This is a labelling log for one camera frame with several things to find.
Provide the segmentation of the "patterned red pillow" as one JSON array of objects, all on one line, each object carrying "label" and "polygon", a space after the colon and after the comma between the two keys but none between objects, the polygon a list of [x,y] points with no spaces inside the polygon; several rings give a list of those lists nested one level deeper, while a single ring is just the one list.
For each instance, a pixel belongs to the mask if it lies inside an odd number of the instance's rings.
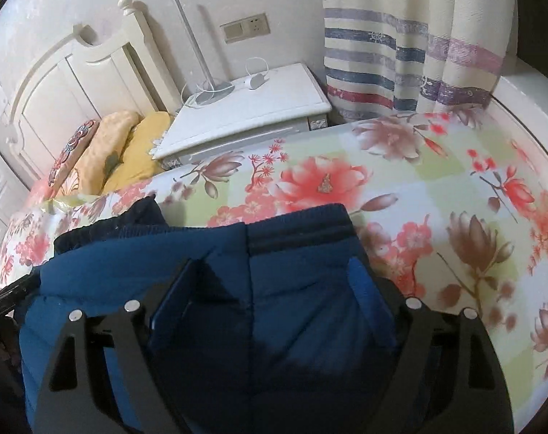
[{"label": "patterned red pillow", "polygon": [[78,162],[81,154],[85,152],[88,144],[92,141],[98,126],[98,120],[87,120],[75,130],[57,156],[53,167],[51,167],[47,177],[49,187],[58,188],[62,185]]}]

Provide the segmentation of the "floral bed sheet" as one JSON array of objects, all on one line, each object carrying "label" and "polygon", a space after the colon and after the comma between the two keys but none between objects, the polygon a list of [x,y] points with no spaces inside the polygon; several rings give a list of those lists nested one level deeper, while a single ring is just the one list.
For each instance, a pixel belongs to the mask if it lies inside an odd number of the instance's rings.
[{"label": "floral bed sheet", "polygon": [[344,205],[371,264],[431,308],[480,312],[522,430],[548,399],[548,155],[514,120],[398,115],[276,138],[10,221],[0,289],[53,241],[154,195],[167,221],[251,224]]}]

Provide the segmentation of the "yellow blanket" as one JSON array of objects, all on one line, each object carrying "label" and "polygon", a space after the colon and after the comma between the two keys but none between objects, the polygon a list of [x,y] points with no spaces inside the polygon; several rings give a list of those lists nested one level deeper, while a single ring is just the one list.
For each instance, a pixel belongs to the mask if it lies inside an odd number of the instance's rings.
[{"label": "yellow blanket", "polygon": [[73,163],[57,174],[55,194],[103,195],[160,174],[162,167],[153,154],[173,120],[164,111],[105,116],[90,128],[92,138]]}]

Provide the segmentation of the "white wooden headboard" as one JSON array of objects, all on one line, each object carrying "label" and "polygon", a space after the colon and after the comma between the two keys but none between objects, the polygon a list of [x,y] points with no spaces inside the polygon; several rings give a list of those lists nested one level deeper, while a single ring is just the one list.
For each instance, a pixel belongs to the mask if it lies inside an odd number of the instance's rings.
[{"label": "white wooden headboard", "polygon": [[30,66],[8,104],[10,157],[27,176],[47,174],[74,130],[118,111],[176,113],[180,91],[157,47],[143,3],[119,0],[121,26],[104,42],[85,41],[85,26]]}]

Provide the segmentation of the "white bedside table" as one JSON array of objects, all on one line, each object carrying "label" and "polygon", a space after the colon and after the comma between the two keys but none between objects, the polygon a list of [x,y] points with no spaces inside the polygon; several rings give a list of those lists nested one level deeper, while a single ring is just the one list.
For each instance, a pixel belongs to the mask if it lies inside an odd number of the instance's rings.
[{"label": "white bedside table", "polygon": [[233,81],[233,90],[212,103],[191,96],[175,116],[153,159],[165,169],[187,165],[245,146],[309,132],[324,123],[332,107],[303,63],[269,69],[264,83],[251,89],[249,77]]}]

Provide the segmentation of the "striped sailboat curtain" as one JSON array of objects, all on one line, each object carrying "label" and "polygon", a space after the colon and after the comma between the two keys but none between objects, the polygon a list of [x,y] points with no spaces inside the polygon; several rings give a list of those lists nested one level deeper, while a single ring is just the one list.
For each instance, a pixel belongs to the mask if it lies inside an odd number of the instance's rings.
[{"label": "striped sailboat curtain", "polygon": [[322,0],[327,96],[343,122],[482,107],[517,0]]}]

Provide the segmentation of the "beige wall socket plate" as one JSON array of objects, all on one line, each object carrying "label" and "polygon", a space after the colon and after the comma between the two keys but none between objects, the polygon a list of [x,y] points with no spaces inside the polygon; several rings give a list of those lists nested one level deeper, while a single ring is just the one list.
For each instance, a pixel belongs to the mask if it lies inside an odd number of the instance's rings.
[{"label": "beige wall socket plate", "polygon": [[220,26],[226,44],[264,36],[270,33],[269,22],[265,13],[226,22]]}]

